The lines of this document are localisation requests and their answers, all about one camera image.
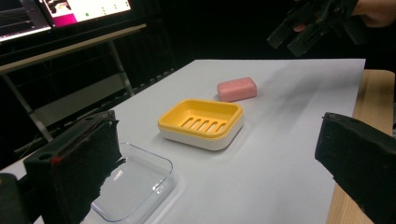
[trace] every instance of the white tabletop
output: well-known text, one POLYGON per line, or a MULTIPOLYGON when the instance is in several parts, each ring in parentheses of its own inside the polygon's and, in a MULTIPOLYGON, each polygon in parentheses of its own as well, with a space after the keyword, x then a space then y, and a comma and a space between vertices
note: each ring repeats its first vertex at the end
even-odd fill
MULTIPOLYGON (((169 159, 177 186, 148 223, 325 223, 331 174, 314 158, 322 116, 351 116, 364 60, 199 60, 114 108, 121 142, 169 159), (218 100, 217 84, 251 77, 238 101, 244 126, 209 151, 161 137, 158 118, 179 101, 218 100)), ((21 163, 7 168, 21 177, 21 163)), ((85 223, 100 220, 89 213, 85 223)))

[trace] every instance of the transparent container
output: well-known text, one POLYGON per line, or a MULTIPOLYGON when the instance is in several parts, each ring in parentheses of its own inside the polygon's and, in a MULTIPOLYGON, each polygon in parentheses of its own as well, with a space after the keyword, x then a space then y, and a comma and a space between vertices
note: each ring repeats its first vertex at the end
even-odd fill
POLYGON ((105 221, 144 223, 172 192, 176 179, 168 159, 129 143, 120 144, 123 162, 91 205, 105 221))

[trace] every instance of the monitor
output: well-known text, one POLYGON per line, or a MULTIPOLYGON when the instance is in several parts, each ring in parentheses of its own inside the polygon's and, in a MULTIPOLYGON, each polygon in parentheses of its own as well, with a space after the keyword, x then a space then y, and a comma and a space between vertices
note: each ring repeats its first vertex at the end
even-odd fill
POLYGON ((1 0, 0 43, 49 29, 50 26, 35 1, 1 0))
POLYGON ((131 10, 128 0, 38 0, 52 27, 106 17, 131 10))

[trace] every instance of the pink soap bar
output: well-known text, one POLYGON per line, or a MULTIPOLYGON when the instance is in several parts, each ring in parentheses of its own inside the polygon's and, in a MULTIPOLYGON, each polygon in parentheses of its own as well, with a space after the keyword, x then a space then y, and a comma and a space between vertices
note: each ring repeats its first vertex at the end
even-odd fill
POLYGON ((257 87, 250 77, 238 78, 218 84, 219 100, 232 102, 243 100, 257 95, 257 87))

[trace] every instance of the yellow soap dish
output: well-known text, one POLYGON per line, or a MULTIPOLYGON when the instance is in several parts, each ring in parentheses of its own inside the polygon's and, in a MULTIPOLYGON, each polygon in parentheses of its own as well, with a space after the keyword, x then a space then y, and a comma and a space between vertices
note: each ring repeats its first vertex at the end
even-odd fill
POLYGON ((243 125, 243 109, 235 103, 184 100, 158 120, 163 137, 220 150, 227 147, 243 125))

